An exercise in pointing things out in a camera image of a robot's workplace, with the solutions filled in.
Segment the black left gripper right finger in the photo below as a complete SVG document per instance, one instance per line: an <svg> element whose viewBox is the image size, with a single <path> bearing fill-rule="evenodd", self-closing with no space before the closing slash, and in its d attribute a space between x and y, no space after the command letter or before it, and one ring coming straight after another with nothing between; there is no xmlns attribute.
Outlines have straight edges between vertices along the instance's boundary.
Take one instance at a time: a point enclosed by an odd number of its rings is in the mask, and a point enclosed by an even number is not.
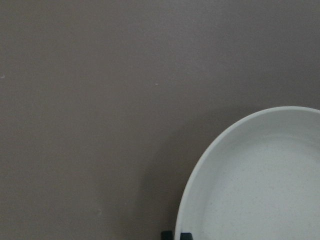
<svg viewBox="0 0 320 240"><path fill-rule="evenodd" d="M190 232L181 232L180 240L193 240L193 235Z"/></svg>

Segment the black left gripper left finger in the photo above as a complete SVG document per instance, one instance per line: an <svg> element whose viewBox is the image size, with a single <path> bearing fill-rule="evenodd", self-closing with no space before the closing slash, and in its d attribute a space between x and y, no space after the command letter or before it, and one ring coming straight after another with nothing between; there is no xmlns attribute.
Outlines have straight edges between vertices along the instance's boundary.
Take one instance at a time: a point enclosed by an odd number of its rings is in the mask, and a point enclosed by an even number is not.
<svg viewBox="0 0 320 240"><path fill-rule="evenodd" d="M162 231L161 232L161 240L173 240L173 232L172 231Z"/></svg>

